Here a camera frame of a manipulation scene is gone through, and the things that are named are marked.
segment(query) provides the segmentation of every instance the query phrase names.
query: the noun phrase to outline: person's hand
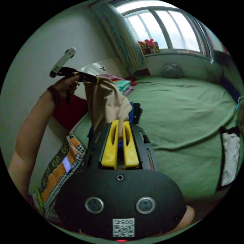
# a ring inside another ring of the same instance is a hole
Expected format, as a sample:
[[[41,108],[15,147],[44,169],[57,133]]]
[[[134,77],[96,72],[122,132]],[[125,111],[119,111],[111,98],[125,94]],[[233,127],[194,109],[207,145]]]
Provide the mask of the person's hand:
[[[60,79],[58,82],[56,82],[53,87],[58,91],[60,96],[62,98],[65,98],[67,95],[67,90],[74,94],[74,91],[77,89],[77,86],[79,86],[79,75],[72,76],[72,77],[64,77]]]

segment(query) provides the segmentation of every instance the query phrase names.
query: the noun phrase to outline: yellow gripper fingers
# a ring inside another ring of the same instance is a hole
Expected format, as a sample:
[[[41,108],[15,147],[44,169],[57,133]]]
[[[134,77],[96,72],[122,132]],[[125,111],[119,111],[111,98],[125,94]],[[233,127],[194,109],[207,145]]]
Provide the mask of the yellow gripper fingers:
[[[117,168],[118,154],[118,126],[118,120],[112,122],[101,162],[103,167],[110,167],[115,170]]]
[[[129,121],[123,122],[123,146],[124,146],[125,168],[138,167],[139,160],[138,160]]]

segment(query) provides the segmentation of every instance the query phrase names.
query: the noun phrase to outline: gray bag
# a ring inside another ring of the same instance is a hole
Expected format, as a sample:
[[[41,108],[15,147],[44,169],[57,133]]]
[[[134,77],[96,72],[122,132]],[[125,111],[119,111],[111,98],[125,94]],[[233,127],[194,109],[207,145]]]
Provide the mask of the gray bag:
[[[182,68],[177,64],[168,63],[160,71],[160,75],[164,78],[183,78],[184,73]]]

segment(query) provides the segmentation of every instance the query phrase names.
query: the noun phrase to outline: qr code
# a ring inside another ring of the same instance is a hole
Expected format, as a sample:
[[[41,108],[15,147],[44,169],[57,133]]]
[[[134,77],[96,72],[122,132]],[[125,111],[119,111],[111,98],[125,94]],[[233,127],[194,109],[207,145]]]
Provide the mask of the qr code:
[[[113,237],[134,237],[134,219],[113,219]]]

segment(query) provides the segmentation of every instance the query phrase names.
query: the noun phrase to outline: bed sheet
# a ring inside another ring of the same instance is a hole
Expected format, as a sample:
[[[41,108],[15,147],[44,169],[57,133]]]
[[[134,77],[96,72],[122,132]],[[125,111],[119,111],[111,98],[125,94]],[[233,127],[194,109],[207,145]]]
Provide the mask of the bed sheet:
[[[139,126],[148,135],[160,172],[180,187],[187,202],[212,202],[228,189],[216,191],[221,166],[220,126],[235,126],[235,102],[221,86],[207,81],[139,79],[128,99],[141,104]],[[73,134],[87,148],[91,122],[85,116]],[[241,138],[239,167],[243,160]]]

